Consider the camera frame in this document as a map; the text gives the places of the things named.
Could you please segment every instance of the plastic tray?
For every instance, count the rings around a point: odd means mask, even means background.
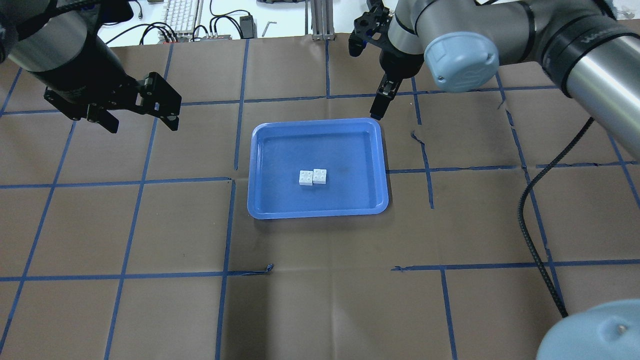
[[[300,170],[327,169],[301,186]],[[261,124],[253,130],[247,208],[257,219],[371,215],[389,203],[380,125],[372,119]]]

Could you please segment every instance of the blue tape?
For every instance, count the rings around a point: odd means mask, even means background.
[[[447,315],[447,328],[449,329],[449,343],[451,344],[451,357],[458,360],[458,350],[456,348],[456,336],[453,332],[453,319],[451,316],[451,304],[449,302],[449,287],[447,286],[447,274],[445,269],[440,269],[440,280],[442,282],[442,296],[444,298],[444,310]]]
[[[194,106],[194,105],[225,105],[225,104],[239,104],[240,100],[220,100],[220,101],[192,101],[183,102],[181,106]]]
[[[225,313],[225,299],[227,297],[229,254],[231,251],[231,236],[233,233],[235,207],[236,207],[236,182],[234,181],[231,183],[231,196],[229,200],[229,216],[227,218],[227,244],[225,246],[225,263],[223,267],[224,274],[222,276],[222,286],[220,289],[220,307],[218,308],[218,327],[216,330],[216,357],[215,357],[216,360],[220,360],[220,353],[222,349],[222,325],[223,325],[223,317]]]
[[[249,59],[249,39],[244,43],[244,60],[242,66],[242,83],[240,87],[240,107],[238,109],[238,125],[236,129],[236,153],[234,155],[234,169],[238,169],[240,159],[240,137],[242,135],[242,114],[244,110],[244,89],[246,87],[246,67]]]
[[[536,168],[545,168],[548,164],[536,165]],[[620,166],[620,162],[616,161],[614,163],[573,163],[573,164],[557,164],[555,167],[557,168],[568,168],[568,167],[610,167],[610,166]]]
[[[212,181],[229,181],[230,177],[218,176],[218,177],[191,177],[185,179],[158,179],[158,180],[145,180],[145,184],[173,184],[173,183],[209,183]]]
[[[18,301],[20,300],[20,295],[22,294],[22,288],[24,287],[25,278],[27,277],[27,273],[29,272],[29,268],[31,267],[33,254],[35,253],[36,247],[38,246],[38,241],[40,240],[42,227],[44,226],[45,219],[47,218],[47,212],[49,211],[49,206],[51,205],[51,199],[53,198],[56,184],[58,183],[58,179],[60,178],[60,173],[62,172],[62,166],[65,163],[65,158],[67,157],[69,145],[71,144],[71,138],[73,137],[74,131],[76,130],[76,124],[77,122],[73,122],[73,124],[71,125],[71,130],[69,131],[69,135],[67,136],[67,142],[65,143],[65,147],[62,150],[60,162],[58,163],[58,168],[56,169],[56,175],[53,178],[53,184],[51,185],[49,195],[47,196],[47,202],[45,203],[44,209],[42,210],[42,216],[40,217],[40,222],[38,223],[38,229],[36,230],[36,234],[33,238],[33,243],[31,244],[31,250],[29,251],[29,256],[27,257],[26,264],[24,265],[24,269],[22,271],[22,279],[20,280],[20,284],[18,284],[18,289],[15,293],[15,297],[13,298],[11,311],[9,312],[9,316],[4,326],[3,337],[0,339],[0,354],[2,353],[2,350],[4,348],[4,343],[6,342],[6,336],[9,333],[9,328],[11,327],[15,309],[18,306]]]
[[[387,170],[387,174],[416,174],[425,171],[423,168],[402,168],[398,170]]]
[[[303,101],[324,99],[325,96],[300,96],[300,97],[275,97],[273,99],[245,99],[245,103],[249,102],[281,102],[281,101]]]
[[[169,75],[169,68],[171,67],[171,58],[173,56],[173,44],[169,47],[169,54],[166,60],[166,66],[164,68],[164,79]],[[118,282],[118,291],[116,292],[116,300],[113,305],[113,313],[111,314],[111,324],[109,325],[109,335],[107,336],[107,345],[104,350],[104,360],[109,359],[111,353],[111,342],[113,341],[113,331],[115,330],[116,319],[118,318],[118,309],[120,308],[120,299],[122,297],[122,286],[124,285],[125,274],[127,273],[127,264],[129,262],[129,254],[131,253],[131,244],[133,243],[133,235],[136,230],[136,223],[138,221],[138,213],[140,212],[140,203],[142,202],[142,193],[145,189],[145,180],[147,178],[147,171],[149,169],[149,162],[151,159],[151,150],[154,145],[154,138],[156,137],[158,119],[154,118],[154,124],[151,128],[151,135],[149,136],[149,143],[147,146],[147,156],[145,157],[145,166],[142,169],[142,177],[140,179],[140,187],[138,188],[138,197],[136,199],[136,207],[133,211],[133,218],[131,220],[131,228],[129,229],[129,238],[127,239],[127,247],[124,253],[124,260],[122,261],[122,269],[120,271],[120,281]]]
[[[496,73],[495,79],[498,82],[498,86],[500,87],[500,96],[502,97],[502,101],[506,102],[506,93],[504,91],[504,87],[502,86],[502,80],[500,78],[500,74],[499,73]],[[529,171],[527,169],[527,162],[525,161],[525,158],[524,158],[524,152],[522,151],[522,146],[520,144],[520,139],[519,139],[518,133],[517,133],[517,131],[515,129],[515,123],[513,122],[513,116],[511,115],[511,112],[509,110],[505,110],[505,112],[507,113],[507,119],[509,120],[509,125],[511,126],[511,134],[513,135],[513,141],[515,142],[516,148],[518,149],[518,156],[520,157],[522,170],[524,171],[524,176],[525,176],[525,179],[527,180],[527,184],[529,184],[529,183],[531,183],[531,178],[529,177]],[[531,189],[529,197],[531,198],[531,204],[533,205],[533,211],[534,211],[534,213],[536,215],[536,221],[538,223],[538,229],[540,230],[540,236],[542,237],[542,244],[543,244],[543,246],[545,248],[545,254],[547,255],[549,272],[551,273],[551,278],[552,278],[552,280],[554,282],[554,286],[556,287],[557,294],[560,297],[560,299],[563,300],[562,290],[560,288],[560,281],[558,280],[556,267],[554,265],[554,259],[553,259],[553,256],[551,255],[551,249],[549,249],[549,247],[548,247],[547,232],[545,231],[545,226],[542,223],[542,216],[540,215],[540,208],[538,207],[538,201],[536,200],[536,193],[535,193],[535,191],[533,189]]]
[[[463,171],[463,170],[471,170],[471,171],[485,171],[485,170],[513,170],[518,168],[517,165],[494,165],[487,167],[441,167],[441,168],[432,168],[431,172],[449,172],[449,171]]]
[[[640,265],[640,259],[556,261],[556,266]]]
[[[259,271],[229,271],[229,276],[254,276],[268,274],[273,270],[273,264],[267,265],[264,270]]]
[[[495,263],[495,264],[450,264],[450,265],[412,265],[396,266],[391,271],[433,271],[442,268],[446,270],[481,270],[481,269],[510,269],[510,268],[534,268],[535,263]]]
[[[422,114],[420,114],[420,104],[418,103],[418,90],[415,84],[415,76],[411,78],[411,89],[413,89],[413,107],[415,107],[415,117],[418,125],[422,125]]]
[[[227,276],[265,275],[273,270],[273,264],[269,264],[265,270],[257,271],[229,271]],[[39,275],[39,276],[7,276],[0,277],[0,282],[18,281],[74,281],[74,280],[120,280],[120,279],[174,279],[182,277],[222,277],[224,271],[209,272],[165,272],[149,274],[95,274],[95,275]]]
[[[496,92],[496,91],[500,91],[500,88],[477,88],[477,89],[471,89],[468,92]]]
[[[93,188],[97,186],[125,186],[125,185],[139,185],[139,181],[111,181],[106,183],[68,183],[57,184],[57,188]]]
[[[344,95],[331,95],[327,99],[352,99],[354,97],[375,97],[376,94],[344,94]]]
[[[9,104],[9,99],[11,99],[11,95],[15,90],[15,85],[18,83],[18,79],[20,78],[20,74],[22,74],[22,68],[18,68],[18,71],[15,73],[15,78],[13,78],[13,83],[11,83],[11,87],[9,88],[9,92],[6,93],[6,97],[4,98],[4,103],[2,108],[0,109],[0,117],[5,114],[6,106]]]
[[[0,185],[0,189],[41,189],[50,187],[51,184]]]
[[[412,131],[411,132],[411,137],[420,143],[420,147],[422,148],[422,160],[424,161],[424,169],[425,169],[425,174],[427,175],[427,191],[429,193],[429,206],[431,207],[431,209],[434,208],[433,205],[433,186],[431,184],[431,168],[429,168],[429,159],[427,158],[427,150],[425,149],[424,146],[424,142],[422,142],[422,140],[418,139],[417,136],[415,136],[415,132]]]
[[[508,88],[503,88],[505,91],[518,91],[518,90],[553,90],[558,89],[555,85],[547,85],[547,86],[511,86]]]
[[[622,158],[622,153],[620,152],[620,149],[618,148],[618,145],[616,145],[616,141],[613,139],[613,136],[611,136],[611,134],[609,134],[609,141],[611,142],[611,146],[613,146],[613,150],[616,152],[616,156],[618,157],[619,164],[622,166],[622,171],[625,173],[625,177],[627,178],[627,182],[629,183],[629,187],[631,188],[631,193],[633,194],[634,199],[636,200],[636,205],[640,209],[640,196],[638,196],[638,191],[636,189],[634,181],[633,179],[631,179],[631,174],[629,174],[629,169],[627,169],[627,164],[625,163],[625,160]]]
[[[25,111],[7,111],[3,115],[27,115],[27,114],[51,114],[59,113],[60,110],[25,110]]]

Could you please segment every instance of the white keyboard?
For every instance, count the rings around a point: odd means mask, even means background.
[[[202,0],[164,0],[164,22],[175,30],[178,37],[193,37],[193,28],[202,18]]]

